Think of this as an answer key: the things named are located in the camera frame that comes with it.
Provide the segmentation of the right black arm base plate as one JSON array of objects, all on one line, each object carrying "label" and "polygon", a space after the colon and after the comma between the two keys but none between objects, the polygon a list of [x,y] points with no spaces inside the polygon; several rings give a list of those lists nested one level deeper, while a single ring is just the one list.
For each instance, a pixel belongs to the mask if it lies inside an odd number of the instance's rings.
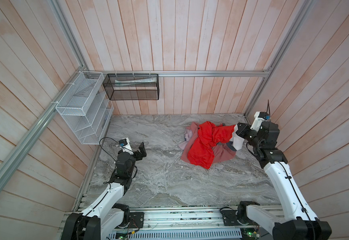
[{"label": "right black arm base plate", "polygon": [[245,226],[245,224],[239,221],[236,210],[231,208],[221,208],[219,212],[222,215],[224,226]]}]

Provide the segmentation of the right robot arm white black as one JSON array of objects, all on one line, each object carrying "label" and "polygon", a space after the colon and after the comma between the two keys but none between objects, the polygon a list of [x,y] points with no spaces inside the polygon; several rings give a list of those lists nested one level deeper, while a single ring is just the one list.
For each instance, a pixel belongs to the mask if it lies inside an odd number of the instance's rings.
[{"label": "right robot arm white black", "polygon": [[252,146],[251,153],[270,178],[284,212],[280,218],[255,202],[242,201],[237,221],[243,225],[256,223],[275,240],[327,240],[332,229],[328,222],[319,220],[303,197],[284,153],[276,148],[279,133],[278,125],[270,121],[255,128],[244,123],[235,127],[234,139],[241,138]]}]

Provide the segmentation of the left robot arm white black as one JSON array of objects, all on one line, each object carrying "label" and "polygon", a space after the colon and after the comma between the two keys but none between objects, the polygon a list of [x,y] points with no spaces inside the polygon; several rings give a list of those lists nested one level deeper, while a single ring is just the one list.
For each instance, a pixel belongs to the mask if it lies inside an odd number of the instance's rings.
[{"label": "left robot arm white black", "polygon": [[105,182],[105,190],[89,207],[80,213],[72,213],[66,219],[62,240],[109,240],[114,229],[126,229],[116,236],[127,240],[143,228],[143,212],[131,213],[130,208],[119,201],[129,189],[137,173],[135,163],[146,157],[144,143],[133,151],[129,139],[118,141],[121,150],[115,159],[115,168]]}]

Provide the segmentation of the white cloth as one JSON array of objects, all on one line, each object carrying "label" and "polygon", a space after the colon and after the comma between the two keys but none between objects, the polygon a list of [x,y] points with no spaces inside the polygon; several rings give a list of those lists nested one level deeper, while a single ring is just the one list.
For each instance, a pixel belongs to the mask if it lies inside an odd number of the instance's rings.
[{"label": "white cloth", "polygon": [[234,127],[234,131],[232,133],[232,137],[229,141],[229,143],[231,144],[231,149],[233,151],[239,151],[242,149],[243,147],[243,142],[244,142],[244,139],[242,137],[239,137],[237,134],[236,134],[236,131],[238,130],[238,125],[235,125]]}]

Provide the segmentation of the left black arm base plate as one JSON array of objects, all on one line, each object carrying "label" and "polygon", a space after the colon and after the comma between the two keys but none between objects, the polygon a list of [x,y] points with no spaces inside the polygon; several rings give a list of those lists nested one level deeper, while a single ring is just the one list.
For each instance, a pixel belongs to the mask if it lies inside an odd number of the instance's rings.
[{"label": "left black arm base plate", "polygon": [[128,212],[124,214],[123,225],[127,228],[141,229],[144,224],[144,212]]}]

